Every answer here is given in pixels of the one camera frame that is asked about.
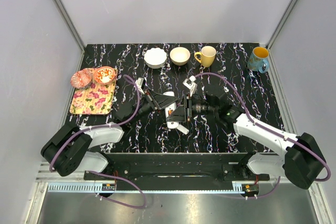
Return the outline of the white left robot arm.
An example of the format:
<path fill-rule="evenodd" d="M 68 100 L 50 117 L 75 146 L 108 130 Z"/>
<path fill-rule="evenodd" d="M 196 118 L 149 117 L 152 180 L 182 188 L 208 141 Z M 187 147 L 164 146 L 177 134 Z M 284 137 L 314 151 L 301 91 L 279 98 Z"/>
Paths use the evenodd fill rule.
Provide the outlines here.
<path fill-rule="evenodd" d="M 82 128 L 64 124 L 40 152 L 50 164 L 50 171 L 62 177 L 70 175 L 89 157 L 90 148 L 121 141 L 141 117 L 155 110 L 162 111 L 177 101 L 173 92 L 158 94 L 150 89 L 140 89 L 137 99 L 136 106 L 129 102 L 119 106 L 115 123 Z"/>

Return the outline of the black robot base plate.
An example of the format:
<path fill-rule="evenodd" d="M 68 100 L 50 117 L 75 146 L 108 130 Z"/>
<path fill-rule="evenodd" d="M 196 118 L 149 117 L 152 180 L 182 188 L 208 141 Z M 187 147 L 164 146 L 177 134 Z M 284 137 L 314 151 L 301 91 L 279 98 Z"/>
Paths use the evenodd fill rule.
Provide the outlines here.
<path fill-rule="evenodd" d="M 250 156 L 247 153 L 112 153 L 105 155 L 108 166 L 103 173 L 126 178 L 136 185 L 151 181 L 214 185 L 269 181 L 269 175 L 255 175 L 247 168 Z"/>

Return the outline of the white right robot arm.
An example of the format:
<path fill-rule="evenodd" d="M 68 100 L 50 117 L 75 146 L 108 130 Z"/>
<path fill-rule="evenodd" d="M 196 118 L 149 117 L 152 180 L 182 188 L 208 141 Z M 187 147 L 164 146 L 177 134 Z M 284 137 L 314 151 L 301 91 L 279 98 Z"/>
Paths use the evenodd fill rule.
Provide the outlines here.
<path fill-rule="evenodd" d="M 203 99 L 184 96 L 176 108 L 166 109 L 168 124 L 185 123 L 196 115 L 209 115 L 225 132 L 248 137 L 273 151 L 248 154 L 239 162 L 239 175 L 245 180 L 269 174 L 309 189 L 326 164 L 312 135 L 298 136 L 270 126 L 229 103 L 225 95 L 207 94 Z"/>

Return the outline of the white battery cover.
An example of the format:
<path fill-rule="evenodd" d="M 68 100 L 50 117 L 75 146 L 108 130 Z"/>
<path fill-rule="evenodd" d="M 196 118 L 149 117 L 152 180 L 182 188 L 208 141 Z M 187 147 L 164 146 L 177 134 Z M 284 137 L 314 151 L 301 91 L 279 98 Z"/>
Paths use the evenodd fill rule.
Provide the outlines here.
<path fill-rule="evenodd" d="M 189 133 L 189 130 L 186 127 L 184 127 L 183 125 L 179 125 L 177 127 L 177 129 L 185 135 Z"/>

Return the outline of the white remote control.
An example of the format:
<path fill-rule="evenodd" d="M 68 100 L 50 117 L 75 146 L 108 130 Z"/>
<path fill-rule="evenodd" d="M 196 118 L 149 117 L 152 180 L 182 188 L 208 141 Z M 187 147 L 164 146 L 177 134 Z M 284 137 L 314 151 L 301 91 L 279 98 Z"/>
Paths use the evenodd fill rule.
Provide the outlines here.
<path fill-rule="evenodd" d="M 179 126 L 179 122 L 169 122 L 167 119 L 170 116 L 169 110 L 174 111 L 175 109 L 176 109 L 176 102 L 170 104 L 168 107 L 165 108 L 166 123 L 169 129 L 177 129 L 177 127 Z"/>

